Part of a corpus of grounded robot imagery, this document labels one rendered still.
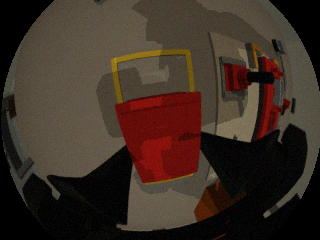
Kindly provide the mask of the yellow rectangular outline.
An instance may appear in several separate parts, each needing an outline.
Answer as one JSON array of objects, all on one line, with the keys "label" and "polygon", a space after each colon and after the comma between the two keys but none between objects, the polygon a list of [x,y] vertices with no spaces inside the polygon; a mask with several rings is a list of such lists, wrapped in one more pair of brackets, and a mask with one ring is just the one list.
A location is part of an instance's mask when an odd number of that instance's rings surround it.
[{"label": "yellow rectangular outline", "polygon": [[[131,53],[131,55],[127,56],[119,56],[116,57],[116,59],[111,59],[112,64],[112,73],[113,73],[113,83],[115,83],[115,91],[116,91],[116,99],[117,103],[124,103],[123,99],[123,93],[121,93],[120,89],[120,77],[117,75],[119,71],[117,71],[117,64],[121,63],[121,61],[125,60],[135,60],[135,59],[141,59],[141,57],[148,57],[148,56],[167,56],[167,55],[185,55],[185,61],[187,61],[188,65],[188,81],[189,81],[189,92],[195,92],[195,76],[193,76],[192,72],[192,63],[191,63],[191,53],[189,53],[189,49],[160,49],[160,51],[148,51],[148,52],[137,52],[137,53]],[[175,179],[168,179],[168,180],[159,180],[159,181],[153,181],[153,183],[144,183],[144,184],[155,184],[155,183],[165,183],[165,181],[171,181],[176,179],[183,179],[183,177],[192,176],[193,173],[189,173],[189,175],[179,176],[175,177]]]}]

